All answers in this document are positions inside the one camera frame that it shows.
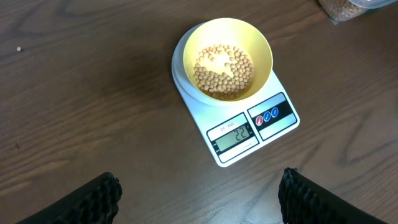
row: number 22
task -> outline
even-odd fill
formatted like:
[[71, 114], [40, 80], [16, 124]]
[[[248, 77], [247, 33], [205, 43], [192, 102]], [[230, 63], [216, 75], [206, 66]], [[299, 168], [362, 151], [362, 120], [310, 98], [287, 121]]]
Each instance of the number 22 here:
[[242, 132], [240, 133], [242, 138], [245, 138], [246, 136], [243, 135], [243, 132], [244, 132], [244, 131], [243, 131], [243, 127], [240, 127], [240, 128], [238, 128], [237, 130], [235, 130], [235, 132], [236, 132], [235, 138], [236, 138], [237, 141], [240, 141], [240, 140], [242, 140], [242, 139], [241, 139], [241, 138], [238, 138], [238, 137], [239, 137], [239, 131], [238, 131], [238, 130], [241, 130], [241, 131], [242, 131]]

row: yellow bowl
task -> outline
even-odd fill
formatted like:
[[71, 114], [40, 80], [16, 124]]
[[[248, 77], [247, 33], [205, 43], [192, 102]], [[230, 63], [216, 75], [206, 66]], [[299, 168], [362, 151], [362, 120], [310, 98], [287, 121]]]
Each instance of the yellow bowl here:
[[[183, 65], [192, 85], [201, 91], [193, 77], [193, 67], [196, 64], [198, 53], [205, 47], [212, 47], [214, 44], [229, 44], [237, 46], [248, 53], [254, 65], [254, 77], [249, 88], [245, 89], [239, 98], [231, 101], [244, 100], [257, 93], [267, 82], [272, 71], [272, 52], [266, 38], [254, 26], [239, 19], [221, 18], [208, 21], [199, 26], [189, 37], [185, 44], [183, 53]], [[226, 72], [232, 76], [230, 69], [224, 66], [230, 62], [227, 55], [215, 55], [216, 62], [208, 58], [201, 62], [201, 66], [213, 72], [221, 74]]]

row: wood grain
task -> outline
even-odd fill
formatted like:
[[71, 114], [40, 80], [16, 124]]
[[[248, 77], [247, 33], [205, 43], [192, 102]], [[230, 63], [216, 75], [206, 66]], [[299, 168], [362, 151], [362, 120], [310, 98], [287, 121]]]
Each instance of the wood grain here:
[[[281, 223], [287, 166], [398, 223], [397, 10], [335, 26], [314, 0], [0, 1], [0, 223], [104, 171], [124, 190], [115, 223]], [[301, 117], [226, 169], [170, 74], [181, 36], [217, 17], [267, 37]]]

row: scale platform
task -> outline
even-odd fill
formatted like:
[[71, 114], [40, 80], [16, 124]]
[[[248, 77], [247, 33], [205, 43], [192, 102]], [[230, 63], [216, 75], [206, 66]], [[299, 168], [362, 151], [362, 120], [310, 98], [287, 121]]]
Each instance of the scale platform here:
[[177, 44], [172, 59], [174, 82], [216, 163], [227, 167], [300, 124], [300, 118], [284, 87], [272, 71], [267, 83], [249, 101], [218, 105], [188, 79], [183, 51], [191, 28]]

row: red button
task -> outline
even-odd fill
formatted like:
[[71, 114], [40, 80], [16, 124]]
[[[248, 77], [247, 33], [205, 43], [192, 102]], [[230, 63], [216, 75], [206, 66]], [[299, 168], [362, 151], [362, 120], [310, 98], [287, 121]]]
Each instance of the red button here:
[[256, 118], [256, 125], [260, 126], [262, 124], [262, 116], [257, 116]]

